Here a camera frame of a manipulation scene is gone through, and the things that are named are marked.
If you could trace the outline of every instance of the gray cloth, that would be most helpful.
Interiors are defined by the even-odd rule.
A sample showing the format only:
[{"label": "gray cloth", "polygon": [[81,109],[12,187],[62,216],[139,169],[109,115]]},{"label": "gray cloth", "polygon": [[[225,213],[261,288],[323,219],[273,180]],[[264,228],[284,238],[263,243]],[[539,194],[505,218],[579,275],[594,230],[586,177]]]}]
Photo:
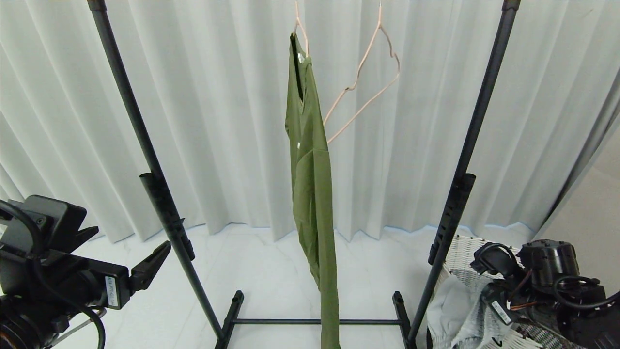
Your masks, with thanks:
[{"label": "gray cloth", "polygon": [[426,314],[435,349],[482,348],[508,333],[510,326],[480,300],[489,282],[489,278],[480,278],[467,287],[450,275],[440,285]]}]

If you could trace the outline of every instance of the beige wall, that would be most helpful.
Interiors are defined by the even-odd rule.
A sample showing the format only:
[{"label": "beige wall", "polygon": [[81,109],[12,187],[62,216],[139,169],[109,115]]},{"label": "beige wall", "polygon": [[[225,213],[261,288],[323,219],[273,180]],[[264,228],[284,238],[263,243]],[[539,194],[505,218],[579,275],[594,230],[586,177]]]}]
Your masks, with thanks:
[{"label": "beige wall", "polygon": [[620,117],[537,238],[575,245],[580,272],[620,289]]}]

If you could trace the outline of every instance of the wire hanger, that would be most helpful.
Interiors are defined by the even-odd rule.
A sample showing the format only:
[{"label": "wire hanger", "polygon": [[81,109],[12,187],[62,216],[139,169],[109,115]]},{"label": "wire hanger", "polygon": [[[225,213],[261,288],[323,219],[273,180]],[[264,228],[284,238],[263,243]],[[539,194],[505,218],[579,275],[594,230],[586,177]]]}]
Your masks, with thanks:
[{"label": "wire hanger", "polygon": [[299,18],[299,1],[295,0],[295,27],[293,28],[293,33],[297,33],[297,27],[301,28],[301,33],[304,35],[304,40],[306,41],[306,56],[310,56],[310,49],[308,48],[308,36],[306,35],[306,29],[301,24],[301,19]]},{"label": "wire hanger", "polygon": [[377,21],[377,28],[374,30],[373,33],[373,37],[372,39],[370,39],[370,44],[368,45],[368,48],[366,49],[366,53],[364,54],[364,57],[361,59],[360,65],[357,67],[357,77],[355,78],[355,82],[353,83],[353,86],[351,87],[347,87],[345,88],[340,95],[338,96],[338,98],[336,99],[336,101],[334,102],[334,105],[331,107],[331,109],[329,109],[329,112],[327,112],[327,115],[325,116],[325,120],[323,120],[323,126],[325,126],[325,124],[327,123],[327,120],[329,120],[329,117],[332,115],[332,113],[334,112],[334,109],[336,108],[336,106],[338,105],[338,103],[340,102],[340,100],[342,99],[342,97],[349,91],[353,91],[356,87],[357,87],[357,82],[360,79],[360,71],[362,66],[364,65],[364,63],[366,63],[366,59],[368,58],[368,54],[370,52],[370,48],[373,46],[374,44],[374,40],[377,37],[377,34],[379,33],[379,30],[381,30],[381,32],[383,33],[383,35],[386,37],[387,42],[389,44],[389,56],[391,58],[394,58],[396,60],[396,64],[397,64],[397,73],[396,73],[396,77],[389,83],[387,84],[383,89],[381,89],[377,94],[375,94],[371,99],[368,100],[368,102],[366,102],[366,104],[364,104],[360,110],[358,110],[355,115],[353,115],[353,117],[351,119],[349,119],[349,121],[338,131],[336,132],[336,134],[330,138],[327,141],[327,144],[331,143],[331,141],[333,141],[336,137],[338,137],[338,135],[340,135],[342,133],[342,131],[344,131],[354,120],[356,117],[358,117],[361,112],[372,102],[374,101],[377,97],[379,97],[380,94],[382,94],[383,92],[385,92],[385,90],[388,89],[388,87],[392,86],[392,84],[394,84],[396,82],[396,80],[398,80],[398,77],[401,74],[401,60],[398,58],[398,55],[396,54],[396,52],[394,52],[394,49],[392,47],[392,40],[389,38],[388,33],[386,32],[385,28],[383,27],[383,23],[381,21],[382,18],[382,10],[383,10],[383,0],[379,0],[379,20]]}]

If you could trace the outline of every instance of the woven basket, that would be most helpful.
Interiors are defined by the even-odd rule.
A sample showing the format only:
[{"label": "woven basket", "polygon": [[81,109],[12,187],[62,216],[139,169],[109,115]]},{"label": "woven basket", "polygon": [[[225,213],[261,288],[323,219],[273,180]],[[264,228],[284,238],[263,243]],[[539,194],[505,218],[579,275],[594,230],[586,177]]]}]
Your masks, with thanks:
[{"label": "woven basket", "polygon": [[[437,292],[440,284],[447,279],[450,274],[455,275],[467,286],[470,286],[472,282],[478,278],[501,278],[502,276],[499,274],[494,276],[485,273],[479,276],[477,273],[472,273],[472,269],[469,266],[474,259],[474,252],[487,242],[489,241],[482,238],[455,235],[439,276],[439,281],[435,286],[435,292]],[[514,247],[510,247],[510,249],[515,254],[519,252],[519,250]],[[565,340],[558,338],[551,332],[524,324],[514,324],[509,333],[502,339],[501,344],[502,349],[579,348],[576,345],[569,344]],[[490,348],[500,348],[500,346],[493,342],[484,346],[484,349]]]}]

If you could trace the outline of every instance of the marble floor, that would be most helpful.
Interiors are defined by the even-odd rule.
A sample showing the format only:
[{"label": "marble floor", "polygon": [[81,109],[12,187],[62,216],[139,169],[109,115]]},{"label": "marble floor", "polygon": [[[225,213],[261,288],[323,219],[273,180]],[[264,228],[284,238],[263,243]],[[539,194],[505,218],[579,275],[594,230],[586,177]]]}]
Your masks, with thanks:
[{"label": "marble floor", "polygon": [[[469,234],[466,229],[459,231]],[[318,318],[319,293],[296,233],[277,242],[266,229],[229,225],[208,236],[204,227],[188,230],[196,251],[194,265],[222,322],[235,291],[243,290],[240,317]],[[395,319],[392,294],[400,291],[412,318],[430,270],[428,249],[435,229],[414,233],[386,228],[381,240],[363,233],[347,242],[336,235],[340,316],[346,319]],[[523,227],[489,227],[491,240],[518,246],[529,237]],[[136,237],[111,244],[106,238],[86,243],[76,254],[127,265],[148,256],[165,239],[163,233],[141,243]],[[103,319],[108,349],[213,348],[211,330],[174,252],[147,291],[136,293],[119,311]],[[341,326],[343,349],[400,349],[396,326]],[[320,326],[239,325],[229,349],[320,348]],[[423,334],[418,336],[424,348]],[[59,349],[95,348],[97,333],[89,325],[60,343]]]}]

